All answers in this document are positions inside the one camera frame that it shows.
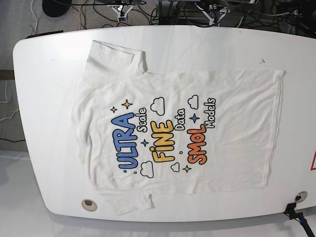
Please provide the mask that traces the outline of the white printed T-shirt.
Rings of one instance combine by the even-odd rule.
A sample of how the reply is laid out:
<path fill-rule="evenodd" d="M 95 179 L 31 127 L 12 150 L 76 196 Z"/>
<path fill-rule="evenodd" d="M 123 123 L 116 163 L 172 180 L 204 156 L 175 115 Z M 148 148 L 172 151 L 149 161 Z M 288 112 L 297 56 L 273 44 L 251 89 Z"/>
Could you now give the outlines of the white printed T-shirt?
<path fill-rule="evenodd" d="M 208 194 L 268 183 L 284 71 L 147 71 L 145 53 L 90 47 L 73 109 L 79 158 L 117 215 L 154 195 Z"/>

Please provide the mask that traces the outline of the red triangle sticker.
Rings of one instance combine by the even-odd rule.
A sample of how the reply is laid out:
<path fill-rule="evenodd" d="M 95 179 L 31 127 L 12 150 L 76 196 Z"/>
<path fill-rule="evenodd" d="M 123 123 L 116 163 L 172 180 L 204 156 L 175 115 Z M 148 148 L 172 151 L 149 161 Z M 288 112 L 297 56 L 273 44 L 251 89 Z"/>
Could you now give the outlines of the red triangle sticker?
<path fill-rule="evenodd" d="M 312 165 L 310 171 L 316 170 L 316 151 L 313 157 Z"/>

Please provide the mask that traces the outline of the black round base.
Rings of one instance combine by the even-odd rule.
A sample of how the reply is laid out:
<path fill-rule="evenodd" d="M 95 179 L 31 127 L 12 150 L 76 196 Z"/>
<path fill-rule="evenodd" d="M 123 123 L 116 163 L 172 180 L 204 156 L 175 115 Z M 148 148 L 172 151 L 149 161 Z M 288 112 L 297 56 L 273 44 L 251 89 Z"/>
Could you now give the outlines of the black round base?
<path fill-rule="evenodd" d="M 43 0 L 42 9 L 45 15 L 52 18 L 63 16 L 69 10 L 72 0 L 59 0 L 58 2 Z"/>

